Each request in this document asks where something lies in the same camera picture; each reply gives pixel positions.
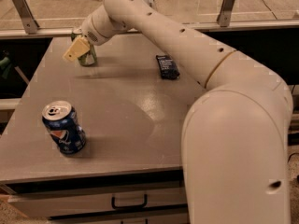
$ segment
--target drawer handle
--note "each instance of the drawer handle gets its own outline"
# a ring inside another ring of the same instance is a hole
[[[121,224],[124,224],[123,220],[121,221]],[[145,219],[145,224],[149,224],[147,219]]]
[[[147,204],[148,204],[148,195],[147,195],[147,194],[144,194],[144,201],[143,201],[143,203],[140,204],[140,205],[117,206],[117,205],[115,204],[115,197],[112,197],[112,200],[111,200],[112,208],[115,209],[115,210],[140,209],[140,208],[145,207]]]

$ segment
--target green can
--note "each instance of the green can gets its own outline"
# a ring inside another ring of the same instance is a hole
[[[74,41],[75,38],[78,36],[83,37],[82,29],[80,27],[73,29],[71,34],[72,41]],[[94,63],[96,63],[96,60],[97,59],[96,59],[95,49],[94,49],[94,45],[92,44],[90,45],[90,50],[88,52],[78,57],[78,63],[82,66],[93,65]]]

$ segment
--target green object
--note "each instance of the green object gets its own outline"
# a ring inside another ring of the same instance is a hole
[[[8,57],[5,57],[3,60],[0,61],[0,68],[4,71],[2,74],[2,78],[7,79],[11,66],[12,63]]]

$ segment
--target drawer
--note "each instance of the drawer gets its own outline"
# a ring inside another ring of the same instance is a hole
[[[89,217],[81,218],[78,220],[54,220],[50,221],[50,224],[189,224],[188,212],[174,213],[168,215],[151,216],[145,214],[143,217],[134,218],[120,218],[115,220],[94,220]]]
[[[28,217],[57,217],[76,214],[125,212],[154,206],[187,203],[185,188],[149,189],[88,195],[27,194],[8,202]]]

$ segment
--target soda can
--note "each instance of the soda can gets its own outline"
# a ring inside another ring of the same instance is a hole
[[[86,144],[85,132],[78,125],[77,112],[67,101],[55,101],[45,106],[42,120],[63,154],[74,154]]]
[[[75,38],[78,36],[83,37],[82,29],[80,27],[73,29],[72,34],[71,34],[72,41],[74,41]],[[94,49],[93,44],[90,44],[90,50],[88,52],[86,52],[84,55],[81,55],[80,57],[78,57],[78,63],[83,66],[92,65],[96,62],[96,60],[97,60],[97,58],[96,58],[95,49]]]

